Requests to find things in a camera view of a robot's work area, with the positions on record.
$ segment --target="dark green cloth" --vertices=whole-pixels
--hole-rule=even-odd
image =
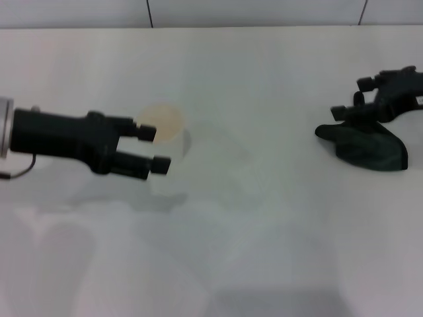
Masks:
[[[404,143],[379,122],[320,125],[315,134],[332,141],[336,156],[355,166],[378,171],[408,168]]]

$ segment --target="silver metal part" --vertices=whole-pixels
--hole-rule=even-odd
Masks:
[[[9,150],[13,128],[13,99],[0,97],[0,157]]]

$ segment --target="cable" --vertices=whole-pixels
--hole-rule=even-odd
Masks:
[[[151,18],[150,4],[149,4],[148,0],[146,0],[146,2],[147,2],[148,17],[150,18],[150,25],[151,25],[151,28],[154,28],[153,19]]]
[[[36,154],[33,154],[32,155],[32,162],[28,166],[28,168],[25,168],[22,172],[19,172],[19,173],[16,173],[16,174],[0,172],[0,180],[14,180],[16,178],[24,176],[26,173],[28,173],[32,170],[32,168],[35,165],[35,161],[36,161]]]
[[[363,16],[364,16],[364,11],[365,11],[365,8],[367,7],[367,2],[368,2],[369,0],[365,0],[365,3],[364,3],[364,7],[363,7],[363,11],[362,11],[362,15],[360,15],[360,19],[359,19],[359,21],[358,21],[358,25],[362,25],[362,20],[363,20]]]

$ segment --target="black robotic arm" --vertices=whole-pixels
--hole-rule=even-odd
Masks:
[[[360,92],[378,89],[375,100],[353,107],[333,107],[331,112],[336,121],[387,123],[405,112],[423,109],[417,99],[423,96],[423,73],[417,73],[415,66],[381,71],[374,78],[358,79],[357,84]]]
[[[171,160],[118,152],[121,137],[152,142],[156,128],[136,126],[131,118],[89,112],[82,118],[33,110],[13,110],[13,101],[0,98],[0,155],[12,152],[76,159],[95,174],[120,174],[146,180],[149,173],[167,174]],[[2,173],[0,178],[9,178]]]

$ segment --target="white table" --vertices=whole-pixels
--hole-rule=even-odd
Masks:
[[[191,147],[169,197],[41,157],[0,183],[0,316],[421,316],[423,114],[389,125],[410,153],[398,173],[340,162],[314,129],[359,77],[423,70],[422,34],[1,31],[0,94],[16,107],[136,116],[164,102]]]

